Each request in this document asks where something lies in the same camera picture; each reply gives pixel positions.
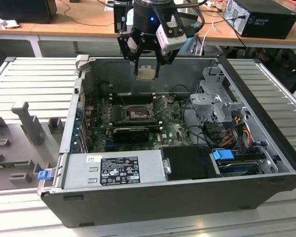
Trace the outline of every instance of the computer tower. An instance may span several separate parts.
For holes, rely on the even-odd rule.
[[[0,0],[0,18],[49,24],[56,14],[55,0]]]
[[[223,17],[233,18],[227,22],[242,37],[270,39],[285,39],[296,21],[295,12],[272,0],[229,0]]]

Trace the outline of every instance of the white wire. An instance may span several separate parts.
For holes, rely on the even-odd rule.
[[[225,19],[224,21],[228,21],[228,20],[234,20],[234,18],[228,18],[228,19]],[[200,56],[202,56],[202,53],[203,53],[203,48],[204,48],[204,42],[205,42],[205,38],[207,36],[207,34],[211,31],[211,30],[218,30],[215,26],[214,26],[214,23],[220,23],[220,22],[215,22],[213,21],[212,22],[212,27],[206,32],[206,34],[204,35],[204,38],[203,38],[203,41],[202,41],[202,46],[201,46],[201,51],[199,53]]]
[[[211,31],[211,30],[218,30],[215,26],[214,26],[214,22],[212,22],[212,27],[206,32],[206,34],[204,35],[203,41],[202,41],[202,46],[201,46],[201,51],[199,53],[200,56],[202,56],[203,53],[203,48],[204,48],[204,42],[205,42],[205,38],[207,36],[207,34]]]

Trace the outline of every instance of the blue tab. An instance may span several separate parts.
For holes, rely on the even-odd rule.
[[[82,109],[77,108],[76,117],[79,119],[79,118],[81,118],[81,116],[82,116]]]
[[[213,152],[215,160],[235,159],[231,150],[216,150]]]
[[[80,122],[75,121],[74,122],[74,127],[80,127]]]
[[[51,170],[42,170],[38,173],[38,180],[50,180],[51,179]]]

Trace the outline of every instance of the wooden desk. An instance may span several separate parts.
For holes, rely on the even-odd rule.
[[[294,9],[293,3],[285,0],[277,0],[282,5],[288,6],[290,9]],[[207,12],[203,13],[205,22],[215,22],[222,20],[221,17],[217,17],[216,13]],[[205,24],[202,30],[200,30],[198,36],[203,39],[206,32],[212,27],[211,24]],[[206,36],[207,45],[225,45],[225,46],[242,46],[236,33],[227,22],[221,22],[215,24],[217,31],[211,30]],[[286,39],[263,39],[263,38],[243,38],[241,40],[247,47],[270,47],[270,48],[296,48],[296,22],[293,25]]]
[[[294,9],[294,4],[291,2],[277,1]],[[113,12],[105,12],[103,4],[96,0],[82,0],[80,3],[56,0],[56,4],[57,14],[51,24],[22,23],[20,28],[0,29],[0,39],[28,40],[36,57],[42,57],[38,44],[40,40],[73,41],[75,51],[78,51],[78,41],[117,42]],[[205,22],[208,23],[222,20],[214,12],[204,12],[203,15]],[[78,24],[73,19],[82,24],[108,26],[87,26]],[[215,26],[218,30],[212,30],[206,36],[207,45],[242,46],[228,23],[217,23]],[[199,32],[199,37],[202,39],[210,28],[211,24],[205,24]],[[242,38],[242,41],[248,47],[296,48],[296,23],[286,39]]]
[[[105,6],[96,0],[82,0],[71,3],[69,0],[56,0],[57,13],[51,24],[36,24],[32,29],[33,35],[52,36],[88,36],[88,37],[116,37],[114,33],[113,12],[104,11]]]

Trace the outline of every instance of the motherboard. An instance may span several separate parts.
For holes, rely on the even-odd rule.
[[[192,145],[182,122],[182,101],[173,96],[102,98],[94,112],[92,152]]]

